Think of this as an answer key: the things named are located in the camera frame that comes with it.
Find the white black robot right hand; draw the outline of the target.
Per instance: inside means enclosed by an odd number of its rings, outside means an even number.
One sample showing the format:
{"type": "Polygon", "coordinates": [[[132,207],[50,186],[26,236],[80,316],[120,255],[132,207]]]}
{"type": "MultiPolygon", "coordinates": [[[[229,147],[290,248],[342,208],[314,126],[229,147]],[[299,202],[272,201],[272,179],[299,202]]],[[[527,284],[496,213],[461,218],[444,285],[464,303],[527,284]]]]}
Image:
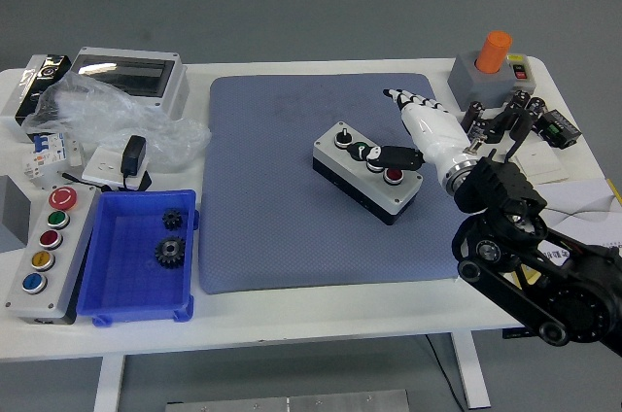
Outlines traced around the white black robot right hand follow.
{"type": "Polygon", "coordinates": [[[366,146],[361,142],[347,147],[355,160],[374,167],[417,170],[424,163],[436,168],[438,180],[449,180],[472,169],[477,156],[467,149],[470,142],[457,118],[440,102],[402,89],[386,89],[400,111],[402,124],[412,138],[412,148],[366,146]]]}

